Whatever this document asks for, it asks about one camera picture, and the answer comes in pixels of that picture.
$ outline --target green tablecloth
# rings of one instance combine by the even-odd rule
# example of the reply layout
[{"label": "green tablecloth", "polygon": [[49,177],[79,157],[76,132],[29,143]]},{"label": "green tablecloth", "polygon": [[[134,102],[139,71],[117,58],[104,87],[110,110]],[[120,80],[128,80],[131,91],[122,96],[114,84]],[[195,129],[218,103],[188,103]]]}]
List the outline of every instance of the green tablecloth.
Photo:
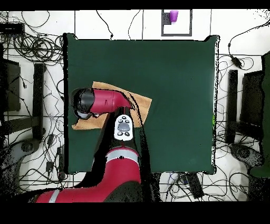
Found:
[{"label": "green tablecloth", "polygon": [[[99,81],[151,98],[144,124],[151,170],[213,173],[216,44],[217,36],[207,41],[110,41],[67,34],[68,92]],[[69,173],[91,170],[100,133],[73,130],[75,122],[69,106]]]}]

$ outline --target electronic device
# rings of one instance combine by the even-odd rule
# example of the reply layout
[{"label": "electronic device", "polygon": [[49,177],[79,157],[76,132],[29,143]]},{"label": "electronic device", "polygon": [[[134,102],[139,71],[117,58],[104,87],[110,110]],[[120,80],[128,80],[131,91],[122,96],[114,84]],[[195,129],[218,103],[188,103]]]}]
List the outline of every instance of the electronic device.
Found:
[{"label": "electronic device", "polygon": [[59,167],[58,167],[58,180],[61,182],[65,180],[66,174],[64,172],[64,145],[57,148],[57,155],[59,156]]},{"label": "electronic device", "polygon": [[23,35],[25,25],[23,23],[0,23],[0,35]]},{"label": "electronic device", "polygon": [[205,194],[203,192],[203,188],[200,184],[200,180],[197,173],[186,173],[185,176],[188,181],[189,189],[193,197],[195,199],[203,197]]},{"label": "electronic device", "polygon": [[20,98],[20,74],[21,67],[18,62],[3,59],[3,70],[0,72],[1,80],[5,83],[6,95],[2,100],[4,112],[19,111],[21,109]]},{"label": "electronic device", "polygon": [[225,127],[225,143],[234,143],[235,134],[241,133],[261,141],[262,130],[262,92],[263,73],[261,71],[245,74],[243,78],[242,107],[240,121],[237,116],[237,84],[238,71],[229,70],[228,73],[228,96]]}]

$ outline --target tan cloth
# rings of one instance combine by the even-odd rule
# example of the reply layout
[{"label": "tan cloth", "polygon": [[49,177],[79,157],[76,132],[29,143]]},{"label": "tan cloth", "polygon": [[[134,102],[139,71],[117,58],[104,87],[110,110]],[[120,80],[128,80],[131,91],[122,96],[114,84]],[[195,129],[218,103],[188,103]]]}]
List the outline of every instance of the tan cloth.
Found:
[{"label": "tan cloth", "polygon": [[[109,89],[109,90],[121,91],[133,103],[133,100],[131,99],[129,95],[131,94],[136,100],[136,103],[139,105],[142,123],[144,124],[144,122],[146,121],[146,117],[147,117],[152,99],[138,95],[138,94],[134,94],[132,92],[128,92],[127,90],[120,89],[116,86],[103,83],[103,82],[94,82],[92,87],[96,89]],[[106,116],[107,114],[102,114],[98,118],[90,117],[88,120],[79,119],[76,125],[72,125],[72,128],[74,130],[88,130],[88,129],[102,128],[105,122]],[[131,117],[134,122],[134,127],[140,127],[141,125],[140,125],[140,120],[139,120],[137,110],[131,110]]]}]

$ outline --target red robot arm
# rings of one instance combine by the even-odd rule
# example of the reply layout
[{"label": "red robot arm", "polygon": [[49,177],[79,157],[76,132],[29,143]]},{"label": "red robot arm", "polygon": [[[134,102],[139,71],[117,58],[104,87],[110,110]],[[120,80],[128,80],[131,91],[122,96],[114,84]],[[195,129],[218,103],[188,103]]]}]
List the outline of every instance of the red robot arm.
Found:
[{"label": "red robot arm", "polygon": [[[80,89],[80,99],[72,99],[74,109],[83,113],[109,113],[101,131],[99,144],[94,157],[107,158],[103,179],[96,186],[89,188],[71,188],[54,190],[41,194],[37,203],[61,202],[139,202],[142,200],[139,153],[134,141],[134,126],[130,115],[131,103],[118,91]],[[88,91],[84,98],[81,94]],[[86,98],[86,110],[82,111],[81,102]]]}]

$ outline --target purple cup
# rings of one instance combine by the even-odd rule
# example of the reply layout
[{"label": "purple cup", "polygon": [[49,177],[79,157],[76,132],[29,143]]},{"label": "purple cup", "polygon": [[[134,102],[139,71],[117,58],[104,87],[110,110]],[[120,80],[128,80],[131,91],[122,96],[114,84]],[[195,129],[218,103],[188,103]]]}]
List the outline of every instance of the purple cup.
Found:
[{"label": "purple cup", "polygon": [[178,10],[171,10],[170,11],[170,20],[172,23],[175,23],[177,21],[178,17]]}]

